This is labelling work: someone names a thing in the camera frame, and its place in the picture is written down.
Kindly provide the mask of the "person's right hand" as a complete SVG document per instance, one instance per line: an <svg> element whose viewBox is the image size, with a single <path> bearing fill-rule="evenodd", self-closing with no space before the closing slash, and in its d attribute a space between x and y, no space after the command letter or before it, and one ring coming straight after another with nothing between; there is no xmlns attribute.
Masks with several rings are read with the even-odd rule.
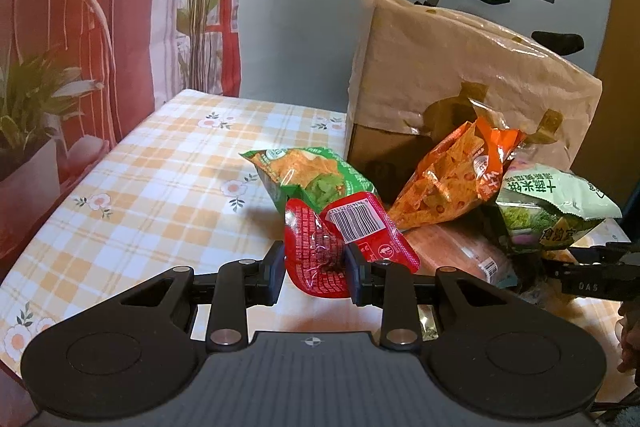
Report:
<svg viewBox="0 0 640 427"><path fill-rule="evenodd" d="M618 310L623 317L623 329L620 336L620 364L617 370L627 373L631 369L639 368L640 329L639 329L639 299L623 303Z"/></svg>

